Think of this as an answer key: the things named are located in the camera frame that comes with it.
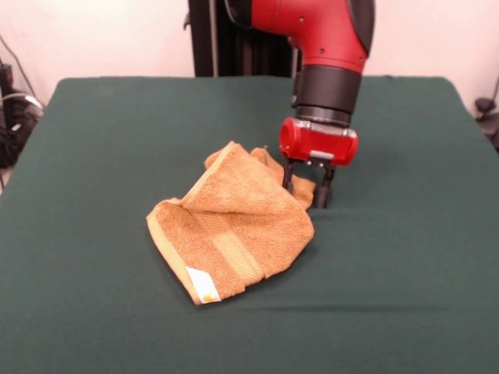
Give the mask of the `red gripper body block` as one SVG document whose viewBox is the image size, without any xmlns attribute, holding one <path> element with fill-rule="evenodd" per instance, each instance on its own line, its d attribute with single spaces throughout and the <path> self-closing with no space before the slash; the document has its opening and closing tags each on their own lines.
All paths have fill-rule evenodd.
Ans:
<svg viewBox="0 0 499 374">
<path fill-rule="evenodd" d="M 318 160 L 324 165 L 347 166 L 358 149 L 358 136 L 350 128 L 287 118 L 279 133 L 280 151 L 290 160 Z"/>
</svg>

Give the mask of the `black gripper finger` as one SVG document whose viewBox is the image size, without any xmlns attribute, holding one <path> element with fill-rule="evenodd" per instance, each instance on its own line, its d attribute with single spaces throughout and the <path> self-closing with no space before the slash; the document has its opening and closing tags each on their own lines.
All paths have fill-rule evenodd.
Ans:
<svg viewBox="0 0 499 374">
<path fill-rule="evenodd" d="M 324 170 L 324 177 L 321 184 L 317 186 L 314 197 L 314 206 L 317 209 L 325 209 L 327 207 L 331 195 L 331 183 L 334 179 L 334 167 L 328 166 Z"/>
<path fill-rule="evenodd" d="M 293 171 L 294 160 L 289 157 L 285 157 L 285 163 L 283 165 L 282 187 L 288 192 L 292 192 L 294 189 L 292 182 Z"/>
</svg>

